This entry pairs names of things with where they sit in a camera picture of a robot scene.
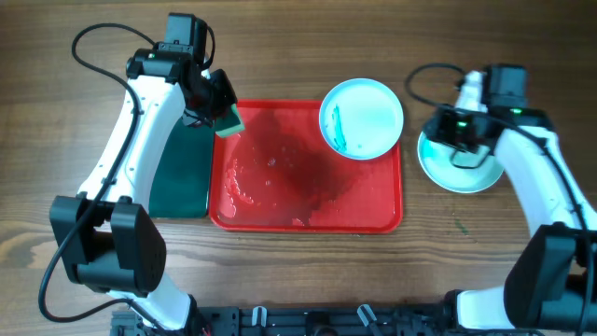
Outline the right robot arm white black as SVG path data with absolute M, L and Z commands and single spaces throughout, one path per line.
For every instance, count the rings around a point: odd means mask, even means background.
M 436 104 L 418 157 L 436 184 L 475 193 L 506 176 L 530 240 L 497 287 L 455 290 L 458 329 L 596 329 L 596 213 L 568 169 L 545 112 L 526 98 L 526 70 L 494 64 L 463 73 L 459 96 Z

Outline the green yellow sponge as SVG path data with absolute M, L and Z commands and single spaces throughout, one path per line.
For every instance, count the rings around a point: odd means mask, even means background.
M 231 105 L 224 115 L 215 120 L 215 134 L 220 138 L 242 132 L 245 127 L 236 105 Z

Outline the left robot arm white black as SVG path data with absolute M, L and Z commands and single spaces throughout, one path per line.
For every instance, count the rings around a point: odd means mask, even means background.
M 125 100 L 101 158 L 76 196 L 58 196 L 49 221 L 58 249 L 42 278 L 38 304 L 53 322 L 46 294 L 58 263 L 68 279 L 125 303 L 145 328 L 162 335 L 202 335 L 209 327 L 194 298 L 165 272 L 166 244 L 148 214 L 163 150 L 178 121 L 221 127 L 237 99 L 213 58 L 190 46 L 139 49 L 122 79 Z

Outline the white plate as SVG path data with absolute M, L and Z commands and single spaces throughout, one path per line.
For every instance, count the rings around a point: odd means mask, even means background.
M 335 86 L 319 109 L 326 143 L 342 157 L 369 161 L 397 144 L 405 116 L 392 90 L 370 78 L 348 79 Z
M 477 153 L 456 151 L 428 140 L 425 133 L 421 133 L 417 153 L 427 176 L 440 187 L 456 193 L 477 193 L 488 189 L 504 172 L 485 146 L 481 146 Z

